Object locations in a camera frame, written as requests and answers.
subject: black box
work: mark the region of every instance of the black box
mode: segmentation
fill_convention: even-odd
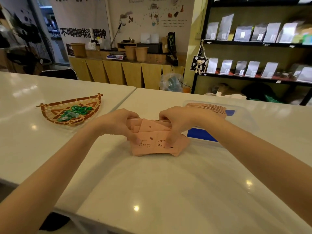
[[[149,47],[147,53],[162,53],[162,43],[137,43],[137,47]]]

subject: chair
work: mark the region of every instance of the chair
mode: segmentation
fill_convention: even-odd
[[[62,78],[62,79],[78,79],[76,72],[73,69],[63,69],[63,70],[45,70],[39,75]]]

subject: digital scale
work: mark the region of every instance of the digital scale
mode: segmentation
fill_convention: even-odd
[[[109,60],[123,60],[126,56],[125,52],[110,52],[107,56],[106,59]]]

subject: white table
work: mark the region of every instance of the white table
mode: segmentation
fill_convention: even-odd
[[[76,129],[55,125],[40,103],[103,94],[95,116],[115,110],[135,87],[0,72],[0,182],[18,185],[47,161]]]
[[[119,108],[158,119],[186,100],[246,108],[257,136],[312,165],[309,107],[137,89]],[[124,137],[104,135],[56,208],[136,234],[312,233],[228,151],[196,139],[179,157],[133,157]]]

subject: forearm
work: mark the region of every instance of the forearm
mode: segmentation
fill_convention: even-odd
[[[199,125],[312,226],[310,166],[218,116],[203,115]]]
[[[0,233],[35,233],[96,139],[93,129],[85,126],[19,185],[0,204]]]

